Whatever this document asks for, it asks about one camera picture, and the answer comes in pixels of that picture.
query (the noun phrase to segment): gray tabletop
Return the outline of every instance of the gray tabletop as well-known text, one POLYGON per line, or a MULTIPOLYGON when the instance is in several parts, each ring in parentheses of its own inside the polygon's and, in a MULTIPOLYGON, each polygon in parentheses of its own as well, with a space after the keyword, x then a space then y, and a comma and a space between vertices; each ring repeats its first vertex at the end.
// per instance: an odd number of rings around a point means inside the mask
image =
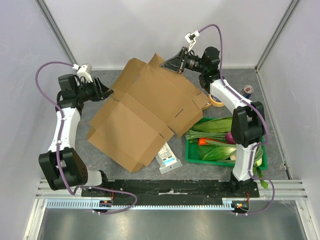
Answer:
MULTIPOLYGON (((120 70, 103 70, 93 71, 92 76, 99 77, 101 82, 110 87, 117 77, 120 75, 120 70)), ((198 73, 186 70, 185 77, 201 89, 198 80, 198 73)), ((263 95, 258 83, 258 79, 254 69, 225 69, 223 76, 228 83, 237 91, 245 85, 250 85, 254 89, 251 100, 261 101, 265 104, 263 95)), ((87 134, 90 129, 89 121, 94 117, 98 110, 102 107, 104 101, 101 102, 86 102, 82 110, 81 120, 78 124, 75 147, 77 153, 90 170, 103 170, 108 179, 221 179, 227 180, 230 178, 232 167, 216 166, 211 164, 196 164, 189 163, 185 159, 186 138, 183 136, 177 138, 174 136, 168 142, 172 151, 182 162, 182 167, 167 172, 160 173, 159 163, 154 159, 148 167, 142 167, 139 171, 131 173, 125 168, 117 164, 110 157, 95 148, 87 140, 87 134)), ((205 117, 227 117, 231 116, 231 112, 226 107, 210 107, 203 111, 205 117)), ((287 179, 284 163, 281 158, 280 150, 275 138, 274 131, 271 126, 270 118, 265 109, 265 120, 269 127, 270 142, 266 146, 266 157, 268 168, 263 171, 266 177, 274 180, 287 179)))

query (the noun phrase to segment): cardboard box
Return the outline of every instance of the cardboard box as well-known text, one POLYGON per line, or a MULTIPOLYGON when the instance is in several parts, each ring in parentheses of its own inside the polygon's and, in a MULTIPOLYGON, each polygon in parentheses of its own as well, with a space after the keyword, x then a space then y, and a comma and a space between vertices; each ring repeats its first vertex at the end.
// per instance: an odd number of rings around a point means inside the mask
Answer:
POLYGON ((208 98, 183 75, 129 60, 114 93, 91 120, 88 141, 130 172, 148 166, 174 133, 180 137, 203 117, 208 98))

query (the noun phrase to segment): metal corner post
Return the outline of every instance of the metal corner post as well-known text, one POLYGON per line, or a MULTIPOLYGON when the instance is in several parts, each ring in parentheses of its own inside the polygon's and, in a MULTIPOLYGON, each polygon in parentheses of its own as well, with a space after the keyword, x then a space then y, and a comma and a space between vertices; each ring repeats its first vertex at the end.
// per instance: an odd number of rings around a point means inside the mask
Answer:
POLYGON ((293 12, 297 8, 298 4, 301 0, 291 0, 289 6, 285 10, 285 13, 283 14, 278 26, 276 27, 271 39, 269 40, 268 44, 266 45, 258 63, 255 66, 255 70, 258 73, 261 69, 262 65, 264 64, 265 60, 267 59, 269 53, 271 52, 272 48, 275 46, 277 40, 279 39, 279 36, 285 29, 290 17, 292 16, 293 12))
POLYGON ((63 51, 65 52, 66 56, 68 57, 69 61, 73 64, 77 64, 77 60, 73 55, 70 47, 68 46, 62 32, 60 31, 54 17, 52 16, 45 0, 34 0, 38 5, 40 11, 42 12, 45 20, 49 24, 53 34, 55 35, 57 41, 59 42, 60 46, 62 47, 63 51))

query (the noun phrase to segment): robotic arm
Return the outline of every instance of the robotic arm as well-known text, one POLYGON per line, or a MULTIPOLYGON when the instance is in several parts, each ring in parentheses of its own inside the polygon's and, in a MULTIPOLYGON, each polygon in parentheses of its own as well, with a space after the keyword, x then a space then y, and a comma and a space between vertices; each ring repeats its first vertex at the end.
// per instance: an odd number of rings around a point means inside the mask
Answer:
POLYGON ((253 169, 254 161, 250 163, 250 154, 253 145, 261 142, 265 134, 263 124, 258 115, 243 103, 245 100, 254 106, 263 116, 264 106, 261 102, 252 102, 241 96, 234 90, 225 79, 221 79, 218 65, 220 63, 219 50, 209 46, 204 50, 202 57, 195 55, 191 48, 196 43, 198 31, 185 38, 189 43, 189 48, 182 47, 177 55, 163 62, 161 67, 181 74, 184 69, 189 69, 200 73, 199 82, 203 89, 209 94, 217 97, 233 113, 231 134, 236 142, 236 161, 231 173, 232 188, 235 192, 239 189, 249 187, 253 180, 249 175, 249 169, 253 169))
MULTIPOLYGON (((61 91, 57 104, 64 113, 60 144, 60 161, 64 176, 70 187, 99 186, 105 179, 102 171, 88 170, 75 150, 76 131, 81 118, 84 102, 98 102, 113 93, 98 77, 90 75, 92 66, 76 66, 76 74, 66 74, 58 78, 61 91)), ((40 154, 39 164, 52 190, 66 189, 57 166, 57 139, 62 122, 61 112, 56 109, 57 125, 53 141, 47 153, 40 154)))

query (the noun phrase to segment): produce in bin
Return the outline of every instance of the produce in bin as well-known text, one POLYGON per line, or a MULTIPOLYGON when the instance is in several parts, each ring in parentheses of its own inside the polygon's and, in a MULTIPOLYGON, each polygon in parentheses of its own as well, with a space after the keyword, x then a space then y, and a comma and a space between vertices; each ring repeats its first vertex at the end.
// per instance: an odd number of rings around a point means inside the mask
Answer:
MULTIPOLYGON (((185 137, 193 143, 198 143, 199 157, 203 161, 218 163, 236 162, 236 142, 231 134, 232 116, 216 118, 206 122, 199 122, 193 125, 186 132, 185 137)), ((259 166, 262 164, 263 149, 261 146, 255 152, 253 172, 263 176, 259 166)), ((265 181, 261 186, 268 188, 265 181)))

